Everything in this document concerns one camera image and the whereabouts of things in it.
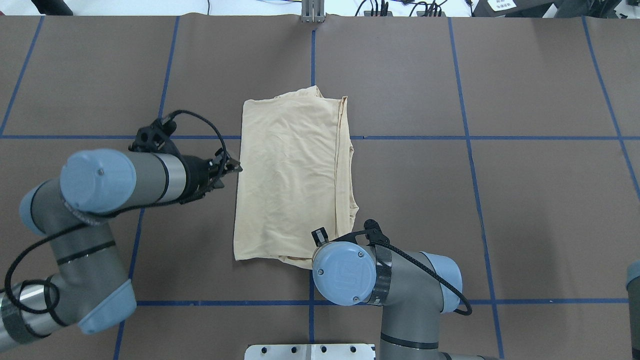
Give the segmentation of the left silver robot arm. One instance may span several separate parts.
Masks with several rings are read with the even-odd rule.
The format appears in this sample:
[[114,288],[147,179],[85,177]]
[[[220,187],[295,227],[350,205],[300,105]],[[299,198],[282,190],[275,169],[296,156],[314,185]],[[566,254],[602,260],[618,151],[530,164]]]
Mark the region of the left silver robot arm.
[[58,272],[14,284],[1,294],[1,351],[25,346],[76,325],[87,335],[130,317],[137,299],[121,261],[110,220],[138,208],[185,204],[224,187],[221,178],[240,173],[223,149],[212,159],[109,148],[73,153],[57,178],[22,199],[23,223],[50,244]]

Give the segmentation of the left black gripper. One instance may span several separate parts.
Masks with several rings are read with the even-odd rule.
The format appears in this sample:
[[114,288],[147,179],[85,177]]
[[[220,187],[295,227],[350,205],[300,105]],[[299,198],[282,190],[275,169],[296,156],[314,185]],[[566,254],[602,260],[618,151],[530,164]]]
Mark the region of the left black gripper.
[[219,148],[214,155],[214,159],[183,155],[186,174],[186,185],[182,193],[183,201],[201,199],[205,193],[222,189],[221,179],[224,176],[243,171],[240,161],[233,158],[228,150]]

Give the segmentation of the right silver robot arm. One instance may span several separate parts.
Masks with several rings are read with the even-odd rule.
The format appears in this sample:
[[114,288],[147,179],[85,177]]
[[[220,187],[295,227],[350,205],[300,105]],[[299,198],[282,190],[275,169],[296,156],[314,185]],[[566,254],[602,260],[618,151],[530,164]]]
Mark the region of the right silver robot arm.
[[473,313],[463,294],[457,263],[425,251],[393,246],[375,221],[368,228],[330,239],[311,231],[316,249],[311,258],[313,282],[334,305],[379,306],[378,360],[483,360],[484,355],[440,349],[441,316]]

